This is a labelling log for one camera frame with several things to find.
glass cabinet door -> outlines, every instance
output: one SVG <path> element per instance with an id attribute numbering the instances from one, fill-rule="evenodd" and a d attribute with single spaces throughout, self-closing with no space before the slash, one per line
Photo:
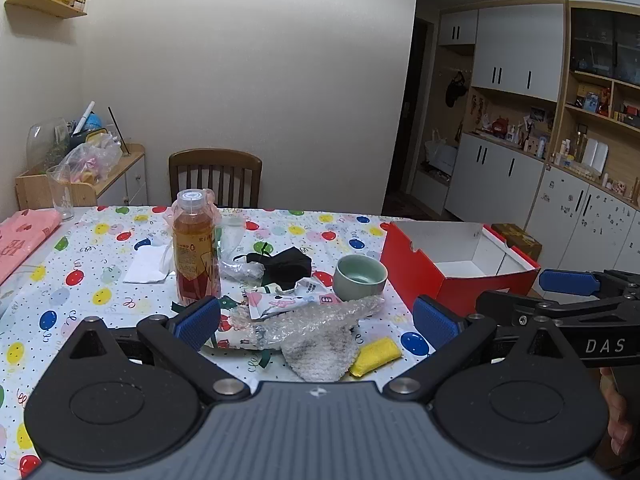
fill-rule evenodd
<path id="1" fill-rule="evenodd" d="M 614 13 L 572 9 L 572 70 L 613 77 L 614 61 Z"/>
<path id="2" fill-rule="evenodd" d="M 614 13 L 614 78 L 640 85 L 640 16 Z"/>

blue gripper pad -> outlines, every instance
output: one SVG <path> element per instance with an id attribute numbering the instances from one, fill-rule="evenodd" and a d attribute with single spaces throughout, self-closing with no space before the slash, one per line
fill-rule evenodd
<path id="1" fill-rule="evenodd" d="M 183 343 L 200 350 L 220 325 L 220 303 L 214 297 L 203 298 L 169 320 L 167 328 Z"/>
<path id="2" fill-rule="evenodd" d="M 465 320 L 428 296 L 419 296 L 414 303 L 414 326 L 439 350 L 464 330 Z"/>
<path id="3" fill-rule="evenodd" d="M 600 290 L 600 282 L 588 272 L 568 270 L 543 270 L 538 283 L 547 292 L 562 292 L 576 296 L 591 296 Z"/>

wooden chair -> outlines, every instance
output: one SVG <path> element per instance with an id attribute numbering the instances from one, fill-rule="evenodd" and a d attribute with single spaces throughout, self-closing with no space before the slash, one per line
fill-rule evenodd
<path id="1" fill-rule="evenodd" d="M 197 178 L 195 187 L 202 189 L 208 187 L 213 191 L 214 176 L 217 173 L 218 189 L 216 193 L 216 205 L 218 207 L 237 207 L 242 208 L 244 205 L 245 190 L 245 173 L 251 172 L 251 191 L 249 195 L 249 207 L 258 207 L 258 195 L 260 194 L 260 174 L 262 173 L 262 161 L 255 155 L 245 152 L 236 152 L 235 150 L 218 150 L 214 148 L 204 148 L 198 150 L 186 150 L 184 152 L 174 153 L 169 157 L 169 181 L 171 185 L 172 200 L 176 200 L 180 191 L 178 176 L 186 172 L 186 187 L 193 187 L 192 173 L 197 170 Z M 208 171 L 208 179 L 203 186 L 203 170 Z M 228 174 L 228 184 L 225 185 L 225 175 Z M 239 180 L 239 186 L 236 186 L 236 180 Z M 238 197 L 238 201 L 234 202 L 234 197 Z"/>

black stick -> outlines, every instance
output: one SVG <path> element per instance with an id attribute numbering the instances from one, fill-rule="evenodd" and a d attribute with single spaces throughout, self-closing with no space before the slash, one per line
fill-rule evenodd
<path id="1" fill-rule="evenodd" d="M 118 123 L 116 121 L 116 118 L 113 116 L 113 112 L 111 111 L 111 107 L 109 106 L 109 113 L 111 114 L 111 119 L 113 119 L 113 124 L 115 124 L 116 126 L 116 130 L 118 131 L 118 134 L 120 136 L 120 140 L 122 141 L 122 145 L 124 146 L 124 149 L 127 150 L 127 155 L 131 155 L 131 152 L 129 151 L 129 148 L 127 147 L 127 143 L 124 141 L 124 138 L 122 137 L 122 133 L 120 132 L 120 129 L 118 127 Z"/>

metal screw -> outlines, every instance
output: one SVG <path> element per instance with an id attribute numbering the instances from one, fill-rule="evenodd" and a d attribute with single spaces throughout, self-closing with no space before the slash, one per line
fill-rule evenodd
<path id="1" fill-rule="evenodd" d="M 420 389 L 420 383 L 410 377 L 398 377 L 389 383 L 389 389 L 396 394 L 413 394 Z"/>
<path id="2" fill-rule="evenodd" d="M 220 379 L 213 383 L 213 389 L 220 395 L 235 395 L 244 389 L 244 383 L 238 379 Z"/>

